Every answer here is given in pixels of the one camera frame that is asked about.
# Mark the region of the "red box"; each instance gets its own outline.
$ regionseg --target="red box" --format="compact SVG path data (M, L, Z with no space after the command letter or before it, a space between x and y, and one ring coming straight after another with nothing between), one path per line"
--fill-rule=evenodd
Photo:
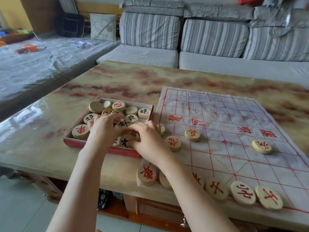
M139 121L141 122L146 122L151 120L152 118L152 114L153 114L153 109L154 106L152 104L147 104L147 103L137 103L137 102L132 102L132 101L125 101L125 100L116 100L116 99L109 99L109 98L100 98L98 101L103 103L104 101L110 101L111 103L117 102L117 101L123 101L126 104L126 107L129 106L135 106L138 109L141 108L148 108L150 110L150 115L148 117L148 119L142 119L142 118L138 118ZM80 125L80 124L84 124L83 119L86 115L90 114L90 110L87 110L86 113L83 114L83 116L70 128L70 130L64 135L63 137L63 141L64 143L69 146L69 147L73 147L73 148L83 148L86 144L86 141L84 140L78 140L75 139L72 136L72 129L76 126L76 125ZM134 149L132 148L123 148L123 147L110 147L107 150L107 153L111 153L111 154L115 154L115 155L122 155L122 156L129 156L129 157L135 157L135 158L141 158L141 155Z

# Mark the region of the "person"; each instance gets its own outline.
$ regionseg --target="person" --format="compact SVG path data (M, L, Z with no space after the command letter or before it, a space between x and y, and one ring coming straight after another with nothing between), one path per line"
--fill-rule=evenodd
M47 232L95 231L100 173L107 149L123 131L113 121L122 114L97 115L85 147L79 152L70 180L48 226ZM126 132L138 132L141 141L129 141L147 161L163 171L171 184L192 232L239 232L218 209L214 200L198 185L192 174L164 143L152 121L135 123Z

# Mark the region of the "chinese chess board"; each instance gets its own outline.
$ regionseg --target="chinese chess board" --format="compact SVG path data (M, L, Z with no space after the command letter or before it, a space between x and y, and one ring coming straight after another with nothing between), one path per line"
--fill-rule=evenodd
M163 87L153 119L165 125L163 139L173 135L181 140L181 149L174 154L189 170L204 179L215 177L228 188L234 181L243 181L253 189L269 186L284 203L280 211L255 203L249 212L309 225L309 159L256 100ZM200 132L199 142L185 138L188 128ZM254 150L251 143L257 138L270 143L274 152L264 155ZM159 181L147 188L173 194ZM223 206L229 211L248 211L231 194Z

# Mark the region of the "red chinese character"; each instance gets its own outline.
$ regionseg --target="red chinese character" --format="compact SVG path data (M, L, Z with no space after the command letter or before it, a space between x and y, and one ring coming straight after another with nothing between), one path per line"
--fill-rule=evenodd
M183 117L178 117L178 116L174 116L174 115L168 115L168 120L180 121L180 119L183 119Z
M197 131L194 129L189 129L188 132L191 133L191 137L196 136L195 134L197 133Z
M140 174L144 173L145 178L152 179L153 173L152 173L152 170L149 169L150 166L147 166L147 168L145 168L145 166L143 166L143 167L144 167L144 171L140 172Z
M245 198L247 199L251 199L251 196L253 196L253 193L248 193L247 190L249 190L249 188L241 188L241 187L245 187L245 185L241 184L239 186L236 186L239 189L243 189L241 190L241 192L237 192L237 194L243 195Z
M115 107L122 107L122 103L121 102L115 103Z
M192 118L192 125L206 126L205 124L202 124L203 122L205 122L205 121L194 120Z
M169 143L171 146L175 146L176 143L178 142L178 139L177 139L177 138L176 138L177 141L175 141L175 139L173 139L173 138L169 138L168 140L169 140L168 143Z
M260 131L261 131L262 135L265 136L265 137L271 137L271 138L277 137L272 131L267 131L267 130L263 130L263 129L260 129Z
M219 189L219 184L220 184L220 182L218 182L217 185L215 185L215 184L214 184L214 181L213 181L213 183L212 183L212 185L211 185L211 188L213 188L213 187L216 188L216 189L214 190L214 194L215 194L215 195L217 194L217 190L220 191L220 192L223 194L223 191Z
M192 173L192 175L194 176L195 180L200 184L200 178L197 177L197 174L196 173Z
M245 132L245 133L250 133L252 134L253 132L251 132L251 130L248 127L238 127L237 126L237 130L239 130L239 132Z
M276 200L278 200L278 198L273 194L272 191L269 191L270 194L264 188L263 188L263 191L268 195L268 196L265 196L264 199L270 198L275 202L276 205L278 205L278 203L276 202Z
M262 146L262 147L265 147L265 149L267 150L267 149L269 149L269 145L267 144L267 143L265 143L265 142L259 142L259 141L257 141L257 143L260 145L260 146Z
M83 134L86 131L86 126L81 126L76 129L79 134Z

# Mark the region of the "table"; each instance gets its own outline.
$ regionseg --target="table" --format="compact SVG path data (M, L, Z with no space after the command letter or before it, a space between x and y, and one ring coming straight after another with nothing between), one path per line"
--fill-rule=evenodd
M287 82L105 61L0 124L0 165L68 180L78 149L67 147L64 134L100 97L158 103L162 86L187 88L257 99L309 156L309 91ZM100 187L179 205L175 196L138 187L140 159L107 154ZM305 231L300 225L256 218L248 212L225 213L233 218Z

